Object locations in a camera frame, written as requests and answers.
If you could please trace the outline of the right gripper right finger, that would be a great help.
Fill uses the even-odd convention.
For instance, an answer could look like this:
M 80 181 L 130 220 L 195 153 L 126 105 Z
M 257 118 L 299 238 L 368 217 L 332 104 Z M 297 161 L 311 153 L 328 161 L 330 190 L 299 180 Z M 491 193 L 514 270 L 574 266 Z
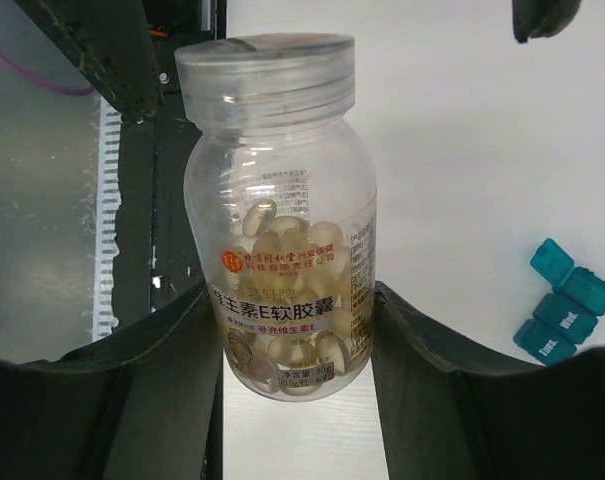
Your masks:
M 372 365 L 393 479 L 605 479 L 605 347 L 549 367 L 375 290 Z

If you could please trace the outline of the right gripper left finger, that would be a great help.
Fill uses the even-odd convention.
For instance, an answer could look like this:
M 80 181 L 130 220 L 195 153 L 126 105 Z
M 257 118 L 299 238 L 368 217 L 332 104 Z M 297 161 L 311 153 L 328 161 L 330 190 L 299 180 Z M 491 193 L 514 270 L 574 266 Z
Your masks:
M 221 343 L 204 284 L 61 359 L 0 360 L 0 479 L 218 479 Z

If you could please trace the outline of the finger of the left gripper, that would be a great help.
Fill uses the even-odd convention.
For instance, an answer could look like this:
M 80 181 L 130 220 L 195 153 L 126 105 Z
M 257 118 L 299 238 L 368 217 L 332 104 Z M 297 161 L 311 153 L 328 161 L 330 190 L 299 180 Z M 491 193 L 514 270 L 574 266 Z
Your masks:
M 512 0 L 513 34 L 518 43 L 550 38 L 576 17 L 581 0 Z
M 16 5 L 111 106 L 151 117 L 161 103 L 159 66 L 139 0 L 22 0 Z

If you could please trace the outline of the teal pill organizer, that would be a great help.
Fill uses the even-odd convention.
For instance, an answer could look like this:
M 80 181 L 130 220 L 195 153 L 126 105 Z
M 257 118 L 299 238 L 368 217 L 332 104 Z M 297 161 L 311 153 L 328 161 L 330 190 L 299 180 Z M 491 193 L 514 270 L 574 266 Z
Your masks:
M 555 240 L 537 248 L 530 266 L 551 286 L 513 337 L 513 342 L 548 366 L 577 352 L 605 314 L 605 280 L 577 266 Z

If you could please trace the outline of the clear pill bottle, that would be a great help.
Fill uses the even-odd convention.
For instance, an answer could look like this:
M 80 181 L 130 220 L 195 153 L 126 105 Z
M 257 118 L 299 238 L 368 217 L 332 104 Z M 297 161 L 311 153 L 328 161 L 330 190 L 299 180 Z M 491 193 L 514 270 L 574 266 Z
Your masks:
M 273 400 L 334 394 L 373 347 L 376 175 L 345 118 L 355 41 L 253 35 L 175 60 L 201 134 L 185 208 L 231 370 Z

